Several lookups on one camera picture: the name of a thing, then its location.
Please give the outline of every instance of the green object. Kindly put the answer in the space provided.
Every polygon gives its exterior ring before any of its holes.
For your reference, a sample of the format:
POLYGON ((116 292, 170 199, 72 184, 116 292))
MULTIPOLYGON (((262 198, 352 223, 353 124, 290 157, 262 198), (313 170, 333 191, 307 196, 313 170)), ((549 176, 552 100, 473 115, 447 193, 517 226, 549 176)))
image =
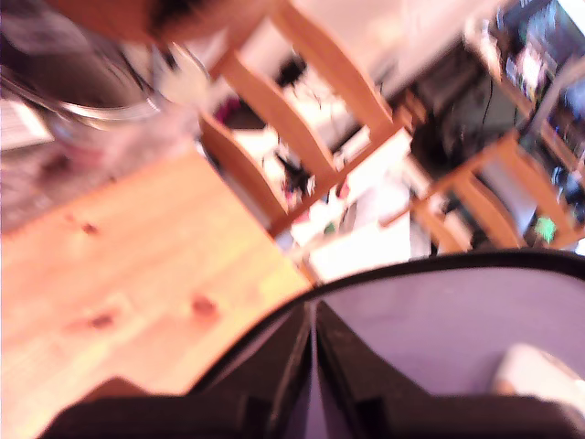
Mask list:
POLYGON ((557 226, 548 217, 540 217, 537 220, 536 232, 547 242, 551 243, 555 239, 557 226))
POLYGON ((327 224, 327 227, 325 227, 325 230, 324 230, 325 235, 329 235, 331 233, 335 233, 335 224, 333 222, 330 222, 329 224, 327 224))

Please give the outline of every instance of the wall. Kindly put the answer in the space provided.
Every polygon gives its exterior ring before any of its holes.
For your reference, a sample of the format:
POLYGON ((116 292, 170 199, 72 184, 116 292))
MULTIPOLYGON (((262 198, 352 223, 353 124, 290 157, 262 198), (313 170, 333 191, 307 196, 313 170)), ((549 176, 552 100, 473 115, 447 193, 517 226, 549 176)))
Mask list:
MULTIPOLYGON (((489 16, 503 0, 299 0, 329 27, 369 74, 376 77, 398 61, 385 87, 398 87, 449 47, 472 16, 489 16)), ((265 25, 244 49, 257 69, 276 74, 290 45, 265 25)))

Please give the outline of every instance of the purple fabric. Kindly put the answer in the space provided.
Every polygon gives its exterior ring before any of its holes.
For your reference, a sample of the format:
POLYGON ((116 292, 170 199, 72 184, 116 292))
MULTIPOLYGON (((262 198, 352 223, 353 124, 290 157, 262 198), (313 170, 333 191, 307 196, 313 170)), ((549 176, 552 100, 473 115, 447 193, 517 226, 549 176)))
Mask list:
POLYGON ((585 283, 481 268, 353 286, 326 302, 382 358, 436 394, 483 393, 525 342, 585 376, 585 283))

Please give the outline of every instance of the dark hair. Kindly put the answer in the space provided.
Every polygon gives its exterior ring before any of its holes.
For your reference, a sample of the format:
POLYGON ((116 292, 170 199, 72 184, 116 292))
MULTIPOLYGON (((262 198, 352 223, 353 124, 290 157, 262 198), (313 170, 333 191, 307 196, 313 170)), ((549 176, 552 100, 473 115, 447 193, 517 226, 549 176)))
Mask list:
POLYGON ((156 0, 151 15, 151 33, 155 36, 173 20, 202 9, 208 0, 156 0))

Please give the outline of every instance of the wooden chair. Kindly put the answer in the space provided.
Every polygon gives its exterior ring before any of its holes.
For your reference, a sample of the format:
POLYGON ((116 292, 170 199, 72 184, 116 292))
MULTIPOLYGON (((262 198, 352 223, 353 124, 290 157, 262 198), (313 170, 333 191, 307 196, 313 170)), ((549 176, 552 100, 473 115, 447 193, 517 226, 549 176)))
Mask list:
POLYGON ((482 167, 497 160, 536 201, 540 215, 550 217, 556 224, 557 235, 550 244, 551 248, 563 249, 584 238, 583 228, 578 228, 575 220, 569 216, 564 200, 558 202, 557 191, 544 169, 533 157, 520 149, 517 140, 516 132, 507 134, 437 181, 423 197, 411 202, 392 218, 380 221, 380 224, 387 227, 403 215, 412 212, 416 220, 446 252, 467 251, 468 245, 446 227, 444 217, 431 210, 433 197, 452 191, 472 213, 494 245, 500 248, 526 246, 504 205, 476 176, 482 167))
POLYGON ((347 51, 326 30, 316 24, 289 0, 276 2, 268 18, 292 42, 295 50, 312 65, 346 102, 360 123, 370 130, 370 143, 338 170, 327 147, 311 126, 287 102, 280 88, 269 78, 253 71, 242 59, 237 44, 211 69, 213 77, 222 76, 235 92, 279 133, 288 147, 301 159, 303 167, 315 175, 316 189, 297 206, 287 208, 278 188, 271 187, 258 163, 236 141, 232 132, 208 113, 201 115, 202 141, 248 192, 269 219, 269 232, 276 236, 323 197, 381 147, 404 123, 407 112, 392 111, 374 90, 367 75, 351 60, 347 51))

